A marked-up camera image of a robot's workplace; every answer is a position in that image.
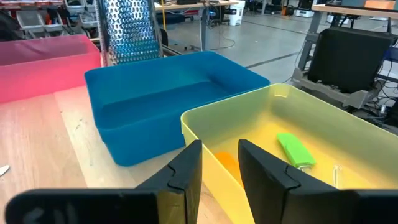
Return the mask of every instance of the pink plastic bin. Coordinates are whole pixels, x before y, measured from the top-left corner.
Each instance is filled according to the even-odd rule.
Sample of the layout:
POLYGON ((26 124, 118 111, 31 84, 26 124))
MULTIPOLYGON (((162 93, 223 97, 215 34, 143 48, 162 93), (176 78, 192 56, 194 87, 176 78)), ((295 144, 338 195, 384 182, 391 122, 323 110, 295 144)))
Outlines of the pink plastic bin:
POLYGON ((84 73, 101 66, 85 35, 0 42, 0 103, 85 85, 84 73))

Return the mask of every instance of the metal table leg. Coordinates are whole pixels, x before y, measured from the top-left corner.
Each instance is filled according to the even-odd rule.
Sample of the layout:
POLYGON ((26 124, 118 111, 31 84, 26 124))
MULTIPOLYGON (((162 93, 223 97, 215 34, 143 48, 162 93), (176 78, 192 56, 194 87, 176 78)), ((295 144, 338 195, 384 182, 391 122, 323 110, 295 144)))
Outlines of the metal table leg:
POLYGON ((208 10, 207 8, 201 8, 201 21, 200 21, 200 50, 206 50, 206 30, 207 30, 207 21, 208 21, 208 10))
POLYGON ((264 12, 266 11, 266 4, 267 0, 262 0, 261 15, 264 15, 264 12))
POLYGON ((314 12, 310 28, 309 28, 307 36, 305 37, 305 40, 304 40, 303 52, 300 56, 300 60, 298 61, 298 68, 301 71, 304 70, 305 65, 307 64, 308 56, 310 55, 312 44, 314 44, 314 40, 312 37, 314 36, 314 34, 317 33, 319 23, 321 21, 321 17, 322 17, 322 12, 319 12, 319 11, 314 12))

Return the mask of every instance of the yellow plastic bin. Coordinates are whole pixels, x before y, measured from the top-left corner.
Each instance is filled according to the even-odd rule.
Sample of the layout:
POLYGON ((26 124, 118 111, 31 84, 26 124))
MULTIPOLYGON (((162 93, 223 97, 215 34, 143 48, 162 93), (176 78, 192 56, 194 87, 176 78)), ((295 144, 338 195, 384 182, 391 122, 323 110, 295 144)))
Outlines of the yellow plastic bin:
POLYGON ((279 133, 296 135, 316 164, 308 174, 340 189, 396 189, 398 137, 290 85, 275 84, 186 111, 182 133, 203 141, 203 181, 234 223, 254 223, 240 183, 238 140, 288 162, 279 133))

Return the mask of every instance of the small white object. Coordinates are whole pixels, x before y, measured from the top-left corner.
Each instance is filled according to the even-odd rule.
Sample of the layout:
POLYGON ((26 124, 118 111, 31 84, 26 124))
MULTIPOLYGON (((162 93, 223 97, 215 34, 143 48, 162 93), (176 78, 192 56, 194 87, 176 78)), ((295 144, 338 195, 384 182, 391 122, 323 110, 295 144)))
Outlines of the small white object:
POLYGON ((310 18, 313 17, 313 11, 309 11, 309 10, 302 10, 302 9, 296 9, 294 11, 294 15, 295 16, 299 16, 299 17, 305 17, 305 18, 310 18))
POLYGON ((10 169, 9 165, 5 165, 5 166, 0 167, 0 177, 2 175, 4 175, 9 169, 10 169))
MULTIPOLYGON (((340 21, 338 21, 339 24, 341 24, 341 22, 343 21, 344 18, 340 19, 340 21)), ((328 15, 328 17, 326 18, 326 21, 328 23, 331 23, 333 21, 333 16, 332 15, 328 15)), ((346 19, 343 24, 347 24, 349 21, 349 19, 346 19)))
POLYGON ((369 19, 377 20, 377 21, 387 21, 388 20, 388 18, 384 18, 384 17, 370 17, 369 19))
POLYGON ((380 114, 384 114, 386 112, 386 108, 387 107, 385 105, 382 105, 380 109, 380 114))
POLYGON ((245 3, 246 3, 245 1, 238 1, 237 4, 233 4, 229 7, 229 10, 234 13, 233 15, 227 15, 230 26, 241 25, 245 3))
POLYGON ((338 189, 341 187, 341 182, 339 181, 339 172, 341 171, 340 165, 333 166, 333 185, 338 189))

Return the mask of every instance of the black monitor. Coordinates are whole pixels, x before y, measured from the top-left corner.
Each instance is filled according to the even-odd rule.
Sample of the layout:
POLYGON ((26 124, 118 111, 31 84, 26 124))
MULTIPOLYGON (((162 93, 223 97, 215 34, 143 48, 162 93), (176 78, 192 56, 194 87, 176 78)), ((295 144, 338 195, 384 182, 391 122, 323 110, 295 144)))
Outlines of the black monitor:
POLYGON ((332 27, 318 36, 308 79, 343 93, 371 90, 397 36, 382 32, 332 27))

